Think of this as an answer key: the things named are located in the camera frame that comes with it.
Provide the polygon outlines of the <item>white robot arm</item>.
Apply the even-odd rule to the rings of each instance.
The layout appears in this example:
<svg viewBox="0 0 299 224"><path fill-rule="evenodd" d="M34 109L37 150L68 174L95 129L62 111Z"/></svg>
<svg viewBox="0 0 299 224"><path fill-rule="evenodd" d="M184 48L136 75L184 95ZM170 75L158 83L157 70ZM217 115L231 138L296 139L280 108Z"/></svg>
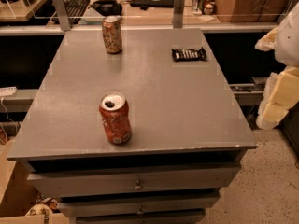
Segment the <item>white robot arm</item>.
<svg viewBox="0 0 299 224"><path fill-rule="evenodd" d="M256 43L255 48L273 50L275 59L285 65L282 72L271 73L266 80L258 109L257 126L270 130L279 125L299 102L299 3L278 27Z"/></svg>

